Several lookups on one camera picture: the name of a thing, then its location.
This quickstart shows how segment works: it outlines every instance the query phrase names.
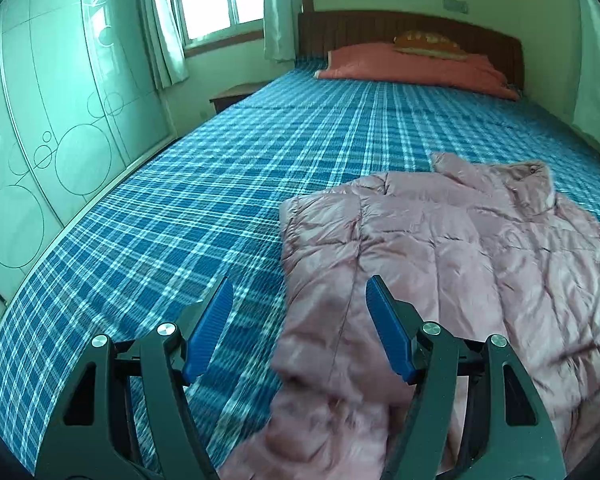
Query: pink pillow cover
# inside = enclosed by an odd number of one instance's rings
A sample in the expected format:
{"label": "pink pillow cover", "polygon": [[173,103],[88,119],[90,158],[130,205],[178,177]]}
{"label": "pink pillow cover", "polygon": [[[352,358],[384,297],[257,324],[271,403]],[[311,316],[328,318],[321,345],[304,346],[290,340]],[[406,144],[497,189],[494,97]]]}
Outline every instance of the pink pillow cover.
{"label": "pink pillow cover", "polygon": [[396,52],[391,43],[362,43],[329,53],[329,66],[319,79],[360,79],[417,85],[449,86],[517,101],[507,78],[487,56],[469,54],[466,60],[439,59]]}

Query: window sill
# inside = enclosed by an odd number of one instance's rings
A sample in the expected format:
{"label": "window sill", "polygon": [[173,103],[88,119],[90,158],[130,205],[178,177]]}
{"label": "window sill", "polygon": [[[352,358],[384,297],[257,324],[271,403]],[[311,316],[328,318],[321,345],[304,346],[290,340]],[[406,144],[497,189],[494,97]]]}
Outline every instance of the window sill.
{"label": "window sill", "polygon": [[259,28],[258,30],[251,30],[242,34],[236,34],[228,38],[222,38],[222,40],[209,41],[208,43],[190,45],[184,48],[184,56],[191,57],[197,56],[198,54],[204,54],[210,50],[216,48],[222,48],[239,43],[246,43],[247,41],[261,40],[264,38],[264,30]]}

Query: bed frame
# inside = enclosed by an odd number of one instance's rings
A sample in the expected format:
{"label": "bed frame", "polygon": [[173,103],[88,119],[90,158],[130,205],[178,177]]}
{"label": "bed frame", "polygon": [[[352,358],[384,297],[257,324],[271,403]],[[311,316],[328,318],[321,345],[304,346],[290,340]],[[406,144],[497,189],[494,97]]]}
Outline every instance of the bed frame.
{"label": "bed frame", "polygon": [[357,43],[393,41],[407,30],[437,32],[472,54],[486,54],[507,81],[525,86],[520,40],[495,30],[448,18],[392,10],[325,10],[298,15],[299,55],[326,57],[330,50]]}

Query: pillow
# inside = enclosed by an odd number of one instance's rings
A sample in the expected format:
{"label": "pillow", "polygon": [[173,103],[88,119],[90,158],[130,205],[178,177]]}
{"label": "pillow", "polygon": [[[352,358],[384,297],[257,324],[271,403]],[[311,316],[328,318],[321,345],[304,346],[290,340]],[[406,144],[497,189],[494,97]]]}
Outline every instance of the pillow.
{"label": "pillow", "polygon": [[515,90],[507,88],[507,78],[486,56],[468,54],[464,61],[413,56],[396,52],[391,43],[363,43],[331,50],[327,69],[318,70],[315,77],[445,86],[520,99]]}
{"label": "pillow", "polygon": [[457,43],[435,32],[409,30],[395,38],[394,45],[398,52],[419,56],[464,60],[468,55]]}

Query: mattress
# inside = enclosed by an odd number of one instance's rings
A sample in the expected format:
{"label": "mattress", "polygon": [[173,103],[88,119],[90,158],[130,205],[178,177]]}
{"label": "mattress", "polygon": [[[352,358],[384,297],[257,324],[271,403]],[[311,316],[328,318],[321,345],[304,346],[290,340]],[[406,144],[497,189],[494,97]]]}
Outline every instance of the mattress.
{"label": "mattress", "polygon": [[[227,275],[235,303],[208,373],[186,391],[219,466],[263,426],[285,314],[278,206],[379,171],[430,171],[429,154],[546,161],[600,220],[600,156],[541,108],[455,89],[315,80],[298,64],[209,120],[94,206],[30,276],[0,328],[0,436],[34,469],[59,392],[91,337],[144,335]],[[157,468],[141,384],[132,394]]]}

